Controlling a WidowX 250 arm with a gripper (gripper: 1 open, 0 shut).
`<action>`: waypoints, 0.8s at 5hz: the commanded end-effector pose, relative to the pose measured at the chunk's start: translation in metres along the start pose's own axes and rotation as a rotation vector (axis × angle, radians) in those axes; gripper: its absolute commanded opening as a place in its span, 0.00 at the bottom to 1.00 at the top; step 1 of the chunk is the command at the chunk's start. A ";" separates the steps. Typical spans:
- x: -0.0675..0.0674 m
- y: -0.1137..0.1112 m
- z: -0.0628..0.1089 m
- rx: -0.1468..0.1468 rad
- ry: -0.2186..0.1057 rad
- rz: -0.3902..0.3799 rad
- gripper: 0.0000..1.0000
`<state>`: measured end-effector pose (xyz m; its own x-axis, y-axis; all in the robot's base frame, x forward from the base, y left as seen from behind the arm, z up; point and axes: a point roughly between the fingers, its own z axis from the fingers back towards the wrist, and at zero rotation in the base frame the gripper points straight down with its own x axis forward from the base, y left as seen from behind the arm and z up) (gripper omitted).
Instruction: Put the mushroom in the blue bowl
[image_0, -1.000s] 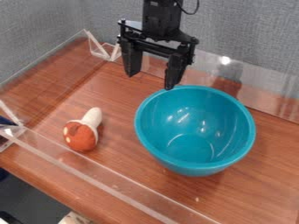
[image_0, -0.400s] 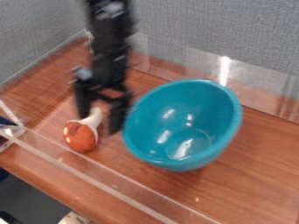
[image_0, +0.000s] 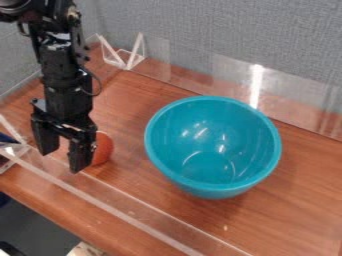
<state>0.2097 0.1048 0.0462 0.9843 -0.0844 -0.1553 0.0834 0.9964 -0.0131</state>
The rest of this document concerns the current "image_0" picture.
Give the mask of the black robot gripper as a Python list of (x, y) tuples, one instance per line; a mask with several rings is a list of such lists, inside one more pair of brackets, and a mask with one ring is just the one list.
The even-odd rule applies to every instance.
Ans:
[(43, 156), (60, 146), (59, 137), (69, 139), (69, 170), (77, 173), (92, 163), (97, 127), (89, 117), (93, 108), (92, 74), (85, 57), (69, 45), (41, 45), (39, 49), (44, 98), (32, 100), (31, 127)]

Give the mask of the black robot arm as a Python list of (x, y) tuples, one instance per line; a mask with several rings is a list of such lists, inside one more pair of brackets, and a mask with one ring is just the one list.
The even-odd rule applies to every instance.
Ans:
[(85, 68), (88, 46), (81, 13), (73, 0), (0, 0), (0, 22), (16, 23), (32, 42), (41, 68), (44, 97), (31, 101), (31, 127), (39, 152), (47, 155), (69, 141), (69, 170), (87, 168), (96, 150), (97, 126), (89, 117), (101, 88)]

